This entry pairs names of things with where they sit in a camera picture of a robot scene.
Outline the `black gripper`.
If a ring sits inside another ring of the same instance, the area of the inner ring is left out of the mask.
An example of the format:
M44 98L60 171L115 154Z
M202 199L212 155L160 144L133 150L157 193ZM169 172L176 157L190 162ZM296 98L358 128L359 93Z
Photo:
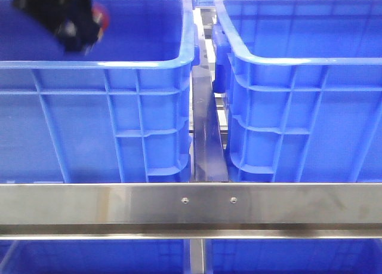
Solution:
M103 36L92 0L13 0L13 6L43 25L68 53L84 53Z

